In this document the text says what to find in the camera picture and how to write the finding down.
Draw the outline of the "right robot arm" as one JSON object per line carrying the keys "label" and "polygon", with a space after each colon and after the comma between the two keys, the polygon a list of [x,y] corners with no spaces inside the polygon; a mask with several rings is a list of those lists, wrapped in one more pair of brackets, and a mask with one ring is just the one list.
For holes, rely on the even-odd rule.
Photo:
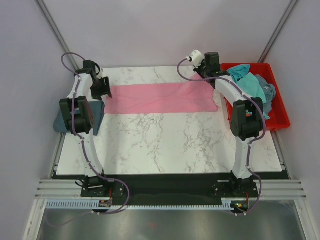
{"label": "right robot arm", "polygon": [[230,129],[236,139],[236,152],[231,174],[235,181],[229,184],[229,191],[233,196],[240,197],[247,191],[244,181],[253,175],[250,157],[254,142],[266,134],[263,102],[261,98],[245,93],[227,71],[221,70],[218,52],[202,54],[193,50],[189,61],[193,70],[232,105]]}

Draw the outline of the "pink t shirt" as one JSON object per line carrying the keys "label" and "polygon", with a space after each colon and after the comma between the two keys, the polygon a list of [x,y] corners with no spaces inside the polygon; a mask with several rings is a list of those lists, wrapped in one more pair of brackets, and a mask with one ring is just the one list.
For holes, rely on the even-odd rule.
{"label": "pink t shirt", "polygon": [[195,74],[182,83],[112,86],[107,97],[106,114],[207,113],[219,110],[214,89]]}

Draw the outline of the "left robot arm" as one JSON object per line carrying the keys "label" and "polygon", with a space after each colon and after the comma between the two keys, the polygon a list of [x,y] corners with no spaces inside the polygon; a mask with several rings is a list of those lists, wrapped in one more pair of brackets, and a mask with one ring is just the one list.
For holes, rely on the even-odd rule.
{"label": "left robot arm", "polygon": [[102,97],[112,98],[110,81],[101,75],[100,66],[84,59],[82,68],[74,72],[74,85],[68,97],[59,101],[63,123],[76,138],[85,168],[83,187],[92,186],[99,197],[106,196],[110,185],[98,158],[94,143],[94,127],[99,124],[90,103],[103,103]]}

